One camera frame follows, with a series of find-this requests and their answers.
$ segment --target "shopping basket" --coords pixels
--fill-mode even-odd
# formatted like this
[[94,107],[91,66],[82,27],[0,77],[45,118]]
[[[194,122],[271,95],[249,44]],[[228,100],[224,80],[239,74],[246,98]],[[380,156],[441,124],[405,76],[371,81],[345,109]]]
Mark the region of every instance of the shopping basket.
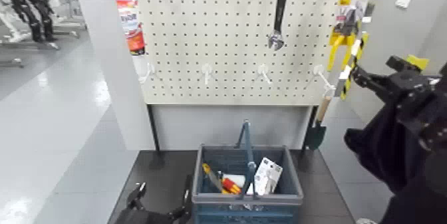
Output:
[[[241,140],[245,134],[245,148]],[[273,194],[246,195],[254,181],[256,165],[267,157],[283,168]],[[202,169],[245,175],[241,195],[222,194],[212,185]],[[199,148],[192,186],[194,221],[196,224],[217,223],[295,223],[296,212],[303,202],[303,190],[286,146],[252,146],[249,122],[243,124],[235,146],[206,146]]]

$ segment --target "pegboard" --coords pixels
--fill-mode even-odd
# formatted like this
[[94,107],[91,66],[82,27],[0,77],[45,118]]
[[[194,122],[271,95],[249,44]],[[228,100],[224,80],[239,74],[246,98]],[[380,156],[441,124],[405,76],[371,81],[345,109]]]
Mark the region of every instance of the pegboard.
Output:
[[[145,58],[155,75],[148,104],[315,105],[323,82],[312,69],[329,57],[337,0],[287,0],[285,45],[267,46],[276,0],[139,0]],[[212,75],[205,82],[202,68]],[[268,84],[258,74],[268,68]]]

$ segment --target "black mannequin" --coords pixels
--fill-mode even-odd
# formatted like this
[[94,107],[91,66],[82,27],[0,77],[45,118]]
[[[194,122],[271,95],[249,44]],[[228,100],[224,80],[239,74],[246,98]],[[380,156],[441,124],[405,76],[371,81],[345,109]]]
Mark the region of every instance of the black mannequin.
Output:
[[[47,41],[53,41],[53,22],[50,18],[50,13],[53,13],[53,10],[50,8],[47,0],[28,0],[33,4],[33,6],[39,11],[41,14],[45,39]],[[36,16],[32,12],[27,0],[11,0],[13,4],[14,11],[19,15],[20,19],[23,22],[28,22],[29,27],[31,28],[31,33],[33,35],[33,40],[35,42],[41,43],[43,42],[41,36],[41,25],[37,20]]]

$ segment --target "white wall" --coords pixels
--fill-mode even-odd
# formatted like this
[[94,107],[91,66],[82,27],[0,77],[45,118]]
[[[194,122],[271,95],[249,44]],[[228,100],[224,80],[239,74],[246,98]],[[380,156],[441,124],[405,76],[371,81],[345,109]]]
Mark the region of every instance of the white wall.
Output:
[[[372,23],[365,27],[370,38],[359,64],[368,72],[390,74],[392,70],[385,65],[389,56],[416,55],[430,59],[427,72],[437,72],[447,59],[446,0],[412,0],[407,9],[399,9],[395,1],[377,0]],[[352,85],[347,101],[365,122],[383,105],[370,90],[356,84]]]
[[310,107],[170,106],[154,107],[160,147],[196,150],[200,144],[235,144],[244,119],[249,119],[253,144],[303,145]]

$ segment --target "screwdriver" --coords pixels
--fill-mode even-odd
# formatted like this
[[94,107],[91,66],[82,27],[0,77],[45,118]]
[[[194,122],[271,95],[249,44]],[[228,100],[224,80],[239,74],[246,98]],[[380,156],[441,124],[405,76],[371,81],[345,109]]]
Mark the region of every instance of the screwdriver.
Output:
[[221,191],[222,193],[229,193],[222,187],[222,183],[220,182],[218,177],[214,174],[214,172],[211,170],[208,164],[202,164],[202,167],[204,169],[204,172],[208,175],[210,181],[219,189],[219,191]]

